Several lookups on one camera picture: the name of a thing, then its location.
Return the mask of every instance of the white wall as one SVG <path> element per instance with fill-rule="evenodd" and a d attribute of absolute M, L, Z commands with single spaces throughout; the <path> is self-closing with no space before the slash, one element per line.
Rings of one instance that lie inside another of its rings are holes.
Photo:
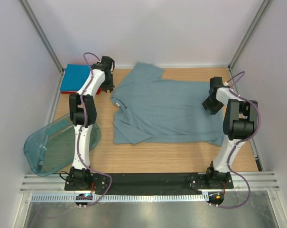
<path fill-rule="evenodd" d="M 227 65 L 262 0 L 28 0 L 62 65 Z"/>
<path fill-rule="evenodd" d="M 287 0 L 273 1 L 234 73 L 246 70 L 239 92 L 259 102 L 256 136 L 266 170 L 274 171 L 287 201 Z"/>
<path fill-rule="evenodd" d="M 0 228 L 12 227 L 29 165 L 27 137 L 46 122 L 58 70 L 17 0 L 0 0 Z"/>

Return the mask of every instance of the gray cloth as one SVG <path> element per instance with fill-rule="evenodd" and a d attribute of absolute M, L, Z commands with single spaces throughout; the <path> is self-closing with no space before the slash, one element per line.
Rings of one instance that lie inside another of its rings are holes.
<path fill-rule="evenodd" d="M 211 115 L 202 103 L 209 83 L 162 79 L 164 70 L 137 63 L 112 93 L 114 143 L 223 142 L 222 111 Z"/>

